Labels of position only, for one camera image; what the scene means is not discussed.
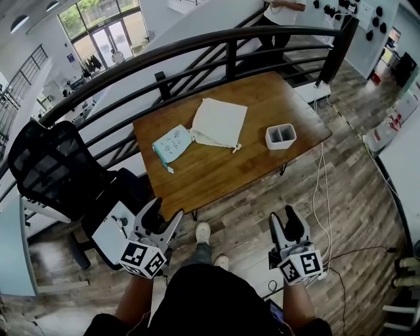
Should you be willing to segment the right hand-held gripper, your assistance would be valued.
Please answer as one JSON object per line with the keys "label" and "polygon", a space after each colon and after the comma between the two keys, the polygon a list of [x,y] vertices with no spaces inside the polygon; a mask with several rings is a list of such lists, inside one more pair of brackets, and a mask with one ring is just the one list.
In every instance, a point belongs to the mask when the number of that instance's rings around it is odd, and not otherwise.
{"label": "right hand-held gripper", "polygon": [[[305,218],[291,205],[285,207],[285,232],[279,216],[271,212],[269,227],[275,247],[268,253],[269,269],[278,268],[287,285],[294,285],[324,271],[320,251],[310,242],[310,227]],[[287,247],[288,240],[296,242]]]}

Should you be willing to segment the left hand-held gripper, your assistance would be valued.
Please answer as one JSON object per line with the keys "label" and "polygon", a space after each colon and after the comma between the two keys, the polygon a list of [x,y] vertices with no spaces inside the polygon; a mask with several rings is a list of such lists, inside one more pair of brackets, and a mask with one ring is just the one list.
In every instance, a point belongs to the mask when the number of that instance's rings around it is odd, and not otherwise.
{"label": "left hand-held gripper", "polygon": [[135,217],[134,230],[120,258],[120,265],[132,275],[152,279],[169,263],[169,244],[177,236],[184,210],[176,212],[164,223],[160,215],[162,201],[162,198],[154,198]]}

